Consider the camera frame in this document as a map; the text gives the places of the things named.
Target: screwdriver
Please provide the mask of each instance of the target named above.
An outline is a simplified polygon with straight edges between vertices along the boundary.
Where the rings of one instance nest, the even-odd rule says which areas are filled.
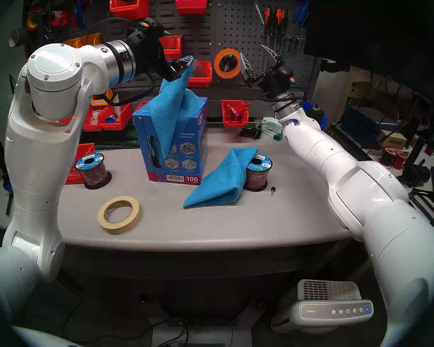
[[[285,10],[283,12],[283,20],[281,21],[281,46],[280,46],[280,51],[278,53],[279,55],[281,55],[281,52],[283,52],[283,42],[286,36],[286,28],[288,27],[288,17],[289,17],[289,12],[288,10]]]
[[[273,50],[276,52],[276,37],[281,34],[281,21],[283,20],[285,12],[282,8],[279,8],[276,12],[276,17],[273,18],[275,24],[273,25],[273,33],[275,34],[275,43],[273,44]]]
[[[270,43],[270,35],[272,34],[272,18],[273,18],[273,11],[272,8],[269,6],[265,9],[265,45],[268,47]],[[264,55],[264,70],[267,67],[267,56]]]

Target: pegboard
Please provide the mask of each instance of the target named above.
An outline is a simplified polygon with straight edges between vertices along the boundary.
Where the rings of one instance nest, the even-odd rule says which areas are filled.
[[[292,23],[292,15],[299,0],[259,0],[259,8],[265,16],[265,8],[271,6],[274,10],[284,8],[289,10],[286,35],[297,37],[293,52],[288,52],[289,40],[284,40],[282,57],[286,66],[294,72],[296,80],[292,91],[309,92],[312,85],[315,86],[318,72],[312,74],[315,68],[315,58],[304,55],[305,28],[299,28]],[[242,52],[251,63],[257,74],[262,72],[265,50],[260,44],[266,44],[266,38],[262,34],[263,26],[252,0],[208,0],[206,15],[180,16],[177,13],[175,0],[151,0],[149,6],[150,17],[155,18],[164,25],[171,35],[183,36],[182,56],[192,55],[197,60],[211,61],[214,65],[215,55],[223,48],[233,48]],[[105,21],[92,27],[96,22],[105,18],[114,17],[109,11],[109,0],[92,0],[86,13],[86,29],[80,30],[73,27],[66,32],[64,39],[75,38],[84,34],[100,32],[103,42],[115,39],[125,39],[129,33],[129,23],[117,20]],[[269,47],[273,49],[274,38],[270,38]],[[277,38],[276,52],[280,47],[281,38]],[[269,69],[270,57],[267,55],[267,69]],[[161,78],[155,76],[156,88],[161,85]],[[144,76],[123,83],[116,87],[118,91],[142,90],[149,86],[149,80]],[[241,75],[233,79],[222,79],[216,72],[212,72],[212,82],[209,88],[199,88],[199,94],[208,97],[221,96],[230,89],[238,89],[243,99],[258,99],[260,89],[245,86]]]

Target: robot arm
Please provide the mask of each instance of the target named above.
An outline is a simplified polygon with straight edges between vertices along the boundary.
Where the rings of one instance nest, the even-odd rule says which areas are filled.
[[[0,248],[0,304],[9,318],[39,281],[54,280],[60,269],[64,241],[58,229],[58,202],[92,95],[142,73],[152,78],[149,71],[172,81],[191,63],[165,60],[159,42],[163,34],[161,23],[147,18],[126,41],[79,49],[43,46],[21,70],[5,141],[14,207]],[[154,82],[143,95],[153,87]],[[136,99],[139,96],[119,104]],[[71,115],[68,125],[57,122]]]
[[[290,147],[328,183],[328,204],[342,227],[365,243],[387,311],[381,345],[393,346],[434,298],[434,228],[408,205],[405,189],[381,164],[355,160],[306,116],[288,92],[292,71],[264,48],[275,60],[272,70],[254,77],[243,56],[244,79],[261,80],[262,99],[273,102]]]

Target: vent grille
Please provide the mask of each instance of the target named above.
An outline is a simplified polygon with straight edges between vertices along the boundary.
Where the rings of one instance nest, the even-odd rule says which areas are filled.
[[[304,300],[357,300],[350,282],[304,281]]]

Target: blue shop towel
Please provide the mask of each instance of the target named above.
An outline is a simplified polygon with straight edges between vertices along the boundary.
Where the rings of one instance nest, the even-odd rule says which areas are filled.
[[[192,62],[183,75],[173,82],[162,80],[159,94],[148,103],[151,119],[158,134],[162,157],[167,158],[170,146],[204,102],[186,89],[193,68]]]
[[[236,201],[246,182],[246,166],[257,148],[232,148],[216,170],[207,175],[186,198],[183,207],[230,204]]]

